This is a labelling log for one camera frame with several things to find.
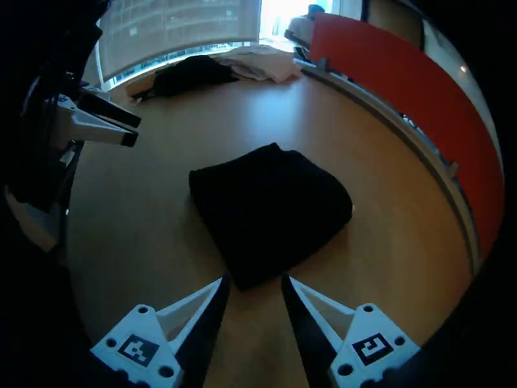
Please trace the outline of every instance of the red panel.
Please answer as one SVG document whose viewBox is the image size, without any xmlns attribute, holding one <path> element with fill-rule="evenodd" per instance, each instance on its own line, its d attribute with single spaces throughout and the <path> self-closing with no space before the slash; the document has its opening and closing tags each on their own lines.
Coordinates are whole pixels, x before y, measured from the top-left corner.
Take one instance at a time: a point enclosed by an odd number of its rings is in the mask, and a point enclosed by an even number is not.
<svg viewBox="0 0 517 388">
<path fill-rule="evenodd" d="M 486 257 L 503 217 L 504 185 L 492 140 L 465 93 L 409 42 L 347 17 L 318 15 L 311 60 L 323 57 L 331 69 L 407 114 L 447 161 L 459 164 Z"/>
</svg>

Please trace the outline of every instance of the wooden table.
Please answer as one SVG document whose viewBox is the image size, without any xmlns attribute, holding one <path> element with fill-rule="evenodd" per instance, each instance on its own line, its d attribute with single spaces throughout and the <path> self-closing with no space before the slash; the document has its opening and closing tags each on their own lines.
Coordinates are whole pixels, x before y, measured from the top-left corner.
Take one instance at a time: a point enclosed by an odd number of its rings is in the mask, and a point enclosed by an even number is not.
<svg viewBox="0 0 517 388">
<path fill-rule="evenodd" d="M 336 176 L 356 206 L 344 230 L 292 269 L 298 280 L 352 308 L 377 304 L 418 344 L 468 287 L 465 242 L 437 182 L 329 87 L 240 81 L 133 111 L 142 117 L 135 147 L 86 144 L 72 188 L 67 265 L 93 342 L 134 305 L 162 308 L 225 273 L 188 173 L 272 142 Z M 232 289 L 205 387 L 305 386 L 279 279 Z"/>
</svg>

